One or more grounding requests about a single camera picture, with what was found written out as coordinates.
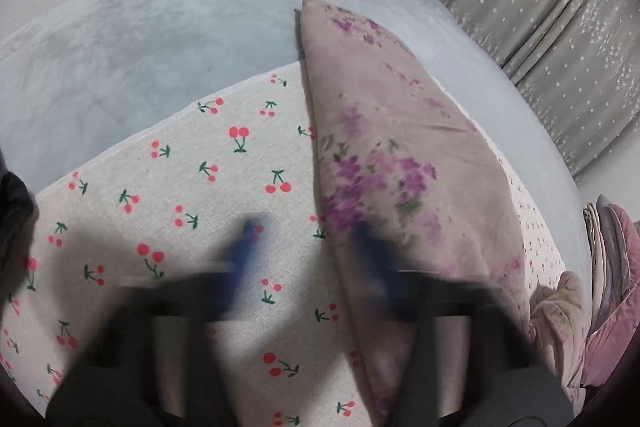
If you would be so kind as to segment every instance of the folded blanket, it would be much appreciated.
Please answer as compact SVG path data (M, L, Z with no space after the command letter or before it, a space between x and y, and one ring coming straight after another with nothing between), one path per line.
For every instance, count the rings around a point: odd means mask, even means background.
M600 220L592 203L587 204L584 215L588 223L591 223L590 226L593 229L593 250L591 251L591 262L593 265L593 308L591 310L591 327L589 329L591 333L596 329L604 288L606 286L606 260L604 238L600 231Z
M609 208L620 250L628 259L632 286L587 340L582 384L595 387L603 385L613 373L640 324L640 235L622 207L610 203Z
M618 245L618 235L614 221L617 219L609 210L610 203L609 199L601 194L596 200L595 206L598 219L600 220L600 231L604 238L607 266L612 276L610 280L607 280L607 285L611 289L610 300L611 310L613 310L617 308L620 302L622 302L622 299L625 298L631 288L631 283L629 279L629 261L626 258L626 252L621 251ZM601 317L598 322L604 322L604 319L606 319L606 316Z
M536 328L535 344L545 362L562 381L562 386L578 414L584 404L580 387L584 367L584 339L588 314L580 280L573 272L564 272L553 295L540 302L531 314Z
M492 283L529 327L524 248L508 181L473 124L405 45L377 23L305 0L302 41L319 137L322 204L377 409L398 391L410 331L360 307L351 226L374 216L407 266ZM459 405L465 330L441 337L441 413Z

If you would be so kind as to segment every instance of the purple flower pattern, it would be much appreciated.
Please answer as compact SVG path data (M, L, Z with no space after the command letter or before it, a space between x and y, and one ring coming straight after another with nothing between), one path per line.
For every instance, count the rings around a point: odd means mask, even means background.
M338 171L338 176L342 178L346 178L349 181L353 181L354 177L360 170L359 165L357 165L358 157L352 156L348 160L340 161L340 170Z
M389 140L388 152L381 143L365 158L357 155L347 157L349 145L343 142L334 144L333 139L325 138L321 142L332 143L331 147L324 150L328 156L322 162L323 172L340 180L334 193L322 200L332 225L338 229L353 226L364 218L368 196L385 191L396 201L395 208L402 227L410 220L419 218L417 224L426 228L426 237L430 242L437 243L440 240L442 226L437 214L420 213L423 199L429 193L427 179L435 181L437 178L436 169L431 163L422 165L413 157L399 155L400 145L396 140Z
M343 32L349 34L353 30L353 23L346 20L342 20L342 19L333 19L333 20L334 20L334 24L338 26L338 28L340 28Z
M354 138L361 134L362 115L355 105L343 109L338 115L338 123L342 124L344 132L349 138Z

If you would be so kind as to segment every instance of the fabric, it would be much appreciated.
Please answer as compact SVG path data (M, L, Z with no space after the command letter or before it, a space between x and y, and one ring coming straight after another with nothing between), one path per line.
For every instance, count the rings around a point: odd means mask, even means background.
M524 249L509 182L476 127L393 33L320 0L305 0L302 43L319 137L322 206L354 311L376 408L387 415L411 331L363 309L370 295L349 244L369 216L401 246L408 267L491 281L523 331L529 326ZM444 327L441 414L460 406L466 331Z
M622 234L620 244L628 256L632 286L620 305L587 339L582 384L595 387L610 377L640 323L640 235L622 207L609 203L608 208L615 219L616 231Z
M640 281L640 235L625 209L618 204L611 203L611 210L616 214L623 233L626 246L626 256L629 260L629 274L631 284Z
M611 267L612 279L607 280L607 285L611 288L612 309L615 309L628 293L630 281L628 278L628 262L626 262L626 269L623 268L623 263L626 261L626 254L621 253L618 247L616 226L613 222L614 218L609 212L609 204L609 199L601 194L596 200L595 207L598 213L598 219L600 220L600 232L604 238L606 263Z
M579 180L638 129L638 0L441 1L516 84Z
M609 214L613 220L613 225L616 230L616 240L618 241L617 250L620 252L620 263L622 265L622 279L623 282L628 282L628 287L626 291L623 293L623 297L631 290L634 282L631 279L631 263L629 262L628 251L626 249L625 235L622 230L622 223L620 219L616 215L615 210L613 210L613 203L609 203Z
M589 214L589 219L593 223L594 250L591 252L591 262L593 264L593 306L591 311L590 332L594 331L598 321L598 314L602 305L602 296L606 286L606 253L604 250L604 238L600 231L600 220L598 213L591 203L587 205L585 213Z
M553 295L540 302L531 314L536 329L534 343L560 378L575 415L582 410L585 398L580 384L588 317L580 280L572 272L562 274Z
M582 384L599 387L610 377L640 324L640 286L631 288L622 304L586 342Z
M33 215L34 206L21 179L12 172L0 173L0 268Z
M241 424L372 425L358 391L364 359L315 200L318 138L305 82L294 64L202 97L36 196L31 256L13 258L0 284L0 363L38 411L109 315L120 284L197 270L250 212L267 216L256 229L263 251L248 268L238 319L209 330ZM526 186L488 144L510 180L535 303L564 263ZM174 374L169 366L162 377L172 383Z

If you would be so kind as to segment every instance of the bed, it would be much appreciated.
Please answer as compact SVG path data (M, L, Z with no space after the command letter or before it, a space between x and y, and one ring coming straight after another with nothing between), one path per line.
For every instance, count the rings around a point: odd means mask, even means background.
M513 84L446 8L437 0L327 1L404 40L513 166L566 269L590 288L590 250L569 172ZM75 0L27 24L0 42L7 166L39 192L194 100L299 60L300 2Z

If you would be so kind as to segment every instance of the green stem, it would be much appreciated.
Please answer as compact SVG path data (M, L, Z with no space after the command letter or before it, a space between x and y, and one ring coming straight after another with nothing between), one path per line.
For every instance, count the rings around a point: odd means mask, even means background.
M158 268L158 265L155 265L153 268L151 268L151 265L149 264L149 261L147 261L145 259L145 264L146 267L151 270L151 272L154 274L154 277L158 280L162 279L162 276L164 275L164 273L160 272L160 274L158 274L158 271L156 270Z
M29 272L27 272L27 280L29 281L27 289L33 292L36 291L36 286L34 286L36 282L36 274L34 272L31 272L31 277L29 277Z

